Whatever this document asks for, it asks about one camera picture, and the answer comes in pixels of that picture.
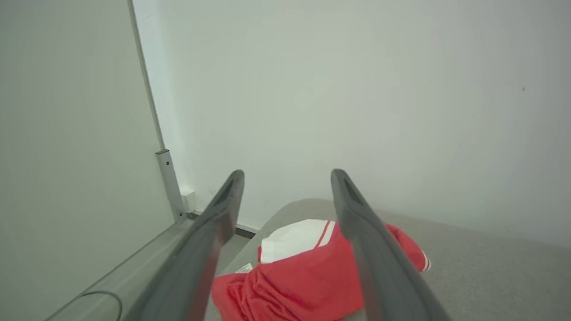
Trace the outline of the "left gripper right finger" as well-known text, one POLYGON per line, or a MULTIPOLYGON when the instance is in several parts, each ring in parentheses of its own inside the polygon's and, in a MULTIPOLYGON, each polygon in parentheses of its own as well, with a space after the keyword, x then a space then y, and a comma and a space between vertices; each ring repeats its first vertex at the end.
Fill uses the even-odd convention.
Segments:
POLYGON ((369 321, 448 321, 450 316, 348 173, 331 172, 335 213, 351 243, 369 321))

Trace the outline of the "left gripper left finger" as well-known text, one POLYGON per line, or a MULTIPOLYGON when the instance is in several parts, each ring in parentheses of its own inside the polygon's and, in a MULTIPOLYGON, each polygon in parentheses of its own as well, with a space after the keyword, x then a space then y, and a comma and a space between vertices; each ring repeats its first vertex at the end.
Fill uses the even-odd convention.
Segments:
POLYGON ((202 321, 222 246, 236 231, 244 172, 228 176, 130 310, 131 321, 202 321))

